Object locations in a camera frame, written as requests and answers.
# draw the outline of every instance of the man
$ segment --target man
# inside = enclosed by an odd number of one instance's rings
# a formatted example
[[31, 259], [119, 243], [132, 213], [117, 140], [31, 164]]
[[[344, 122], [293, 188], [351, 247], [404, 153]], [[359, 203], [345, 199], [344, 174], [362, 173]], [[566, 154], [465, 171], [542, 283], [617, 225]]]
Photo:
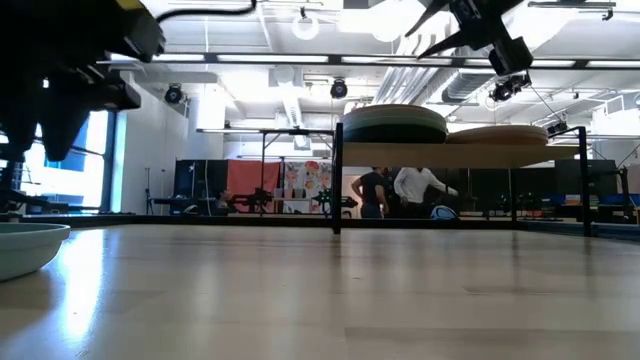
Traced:
[[393, 183], [393, 189], [400, 196], [404, 218], [425, 218], [429, 209], [424, 202], [424, 192], [431, 185], [441, 192], [458, 196], [455, 189], [447, 188], [426, 168], [402, 168]]
[[351, 184], [351, 188], [362, 199], [360, 215], [363, 219], [382, 219], [380, 205], [383, 212], [389, 213], [387, 199], [384, 197], [384, 168], [372, 168], [373, 171], [362, 175]]

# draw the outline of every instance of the dark shirt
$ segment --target dark shirt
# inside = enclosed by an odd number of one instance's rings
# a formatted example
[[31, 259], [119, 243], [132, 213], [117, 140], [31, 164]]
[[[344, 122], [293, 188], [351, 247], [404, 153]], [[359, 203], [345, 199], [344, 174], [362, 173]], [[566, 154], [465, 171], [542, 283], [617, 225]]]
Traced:
[[384, 189], [384, 178], [376, 172], [370, 172], [360, 177], [362, 183], [362, 201], [365, 204], [380, 205], [376, 196], [376, 186], [380, 185]]

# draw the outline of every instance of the cable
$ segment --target cable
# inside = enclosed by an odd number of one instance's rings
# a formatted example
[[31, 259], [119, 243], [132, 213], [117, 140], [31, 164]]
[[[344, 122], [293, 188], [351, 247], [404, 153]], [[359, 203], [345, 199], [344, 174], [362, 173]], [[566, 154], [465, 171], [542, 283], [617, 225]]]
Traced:
[[235, 10], [215, 10], [215, 9], [181, 9], [181, 10], [171, 10], [167, 11], [164, 14], [161, 14], [156, 18], [158, 24], [163, 21], [169, 20], [178, 16], [217, 16], [217, 15], [246, 15], [251, 14], [256, 10], [256, 6], [258, 4], [257, 0], [251, 0], [251, 6], [248, 6], [244, 9], [235, 9]]
[[[535, 89], [533, 86], [531, 86], [531, 90], [533, 90], [533, 92], [535, 92], [535, 93], [536, 93], [536, 95], [538, 95], [538, 98], [540, 98], [540, 101], [542, 101], [542, 103], [547, 107], [547, 109], [549, 109], [549, 111], [551, 111], [551, 113], [552, 113], [555, 117], [557, 117], [557, 118], [558, 118], [558, 120], [560, 120], [561, 122], [565, 122], [565, 121], [560, 117], [560, 115], [558, 115], [558, 113], [557, 113], [555, 110], [553, 110], [553, 109], [551, 108], [551, 106], [549, 106], [549, 104], [544, 100], [544, 98], [543, 98], [542, 96], [540, 96], [540, 94], [538, 93], [538, 91], [536, 91], [536, 89]], [[577, 136], [577, 134], [576, 134], [576, 131], [575, 131], [575, 130], [573, 130], [573, 131], [571, 131], [571, 132], [572, 132], [574, 135], [576, 135], [576, 136]], [[604, 157], [604, 156], [602, 156], [602, 154], [600, 154], [600, 153], [599, 153], [599, 152], [598, 152], [598, 151], [593, 147], [593, 145], [591, 145], [591, 151], [593, 151], [594, 153], [596, 153], [596, 155], [600, 156], [603, 160], [607, 160], [607, 158], [606, 158], [606, 157]]]
[[204, 161], [204, 188], [207, 196], [207, 210], [211, 216], [211, 202], [209, 201], [209, 160]]
[[547, 102], [542, 98], [542, 96], [540, 96], [538, 91], [533, 86], [531, 86], [531, 90], [533, 90], [533, 92], [536, 93], [536, 95], [538, 95], [538, 97], [540, 98], [540, 101], [542, 101], [542, 103], [547, 107], [547, 109], [549, 109], [549, 111], [551, 111], [551, 113], [555, 115], [555, 117], [557, 117], [558, 120], [560, 120], [561, 122], [564, 122], [564, 120], [562, 120], [560, 115], [558, 115], [558, 113], [555, 110], [553, 110], [551, 106], [549, 106], [549, 104], [547, 104]]

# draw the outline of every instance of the white bowl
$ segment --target white bowl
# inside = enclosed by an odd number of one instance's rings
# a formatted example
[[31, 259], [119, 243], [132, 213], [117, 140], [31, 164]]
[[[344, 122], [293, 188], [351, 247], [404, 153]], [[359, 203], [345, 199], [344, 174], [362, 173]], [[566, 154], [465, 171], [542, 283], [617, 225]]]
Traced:
[[66, 225], [0, 223], [0, 281], [45, 266], [56, 256], [69, 231]]

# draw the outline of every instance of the table surface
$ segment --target table surface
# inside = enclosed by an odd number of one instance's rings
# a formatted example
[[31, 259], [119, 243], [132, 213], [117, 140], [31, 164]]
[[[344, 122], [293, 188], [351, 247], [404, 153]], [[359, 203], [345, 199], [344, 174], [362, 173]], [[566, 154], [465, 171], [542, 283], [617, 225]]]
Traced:
[[517, 169], [577, 153], [577, 146], [345, 142], [343, 166]]
[[521, 231], [126, 225], [0, 283], [0, 359], [637, 360], [640, 247]]

